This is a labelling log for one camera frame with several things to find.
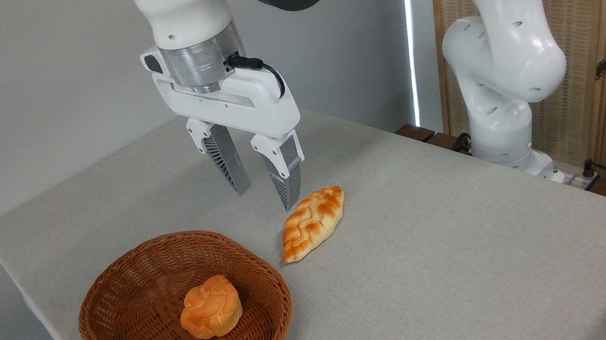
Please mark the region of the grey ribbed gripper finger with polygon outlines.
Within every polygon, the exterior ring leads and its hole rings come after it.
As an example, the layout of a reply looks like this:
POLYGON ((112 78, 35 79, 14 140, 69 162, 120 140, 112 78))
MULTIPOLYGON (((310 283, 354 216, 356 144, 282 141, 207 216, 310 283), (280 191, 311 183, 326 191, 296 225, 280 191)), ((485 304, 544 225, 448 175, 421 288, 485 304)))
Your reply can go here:
POLYGON ((194 118, 189 118, 186 126, 199 152, 210 157, 236 194, 243 195, 251 187, 250 177, 228 128, 194 118))
POLYGON ((302 146, 295 130, 281 139, 254 135, 251 145, 261 154, 285 211, 298 201, 301 189, 302 146))

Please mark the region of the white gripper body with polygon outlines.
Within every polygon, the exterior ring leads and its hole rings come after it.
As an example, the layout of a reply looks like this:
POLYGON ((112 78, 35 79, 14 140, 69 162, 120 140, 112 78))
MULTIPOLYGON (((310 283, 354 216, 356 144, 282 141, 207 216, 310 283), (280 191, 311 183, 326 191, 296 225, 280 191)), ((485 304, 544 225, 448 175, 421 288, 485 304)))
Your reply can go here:
POLYGON ((176 83, 158 47, 151 46, 140 58, 176 115, 275 139, 288 135, 300 120, 290 90, 281 97, 278 80, 269 71, 238 68, 219 81, 217 91, 201 94, 176 83))

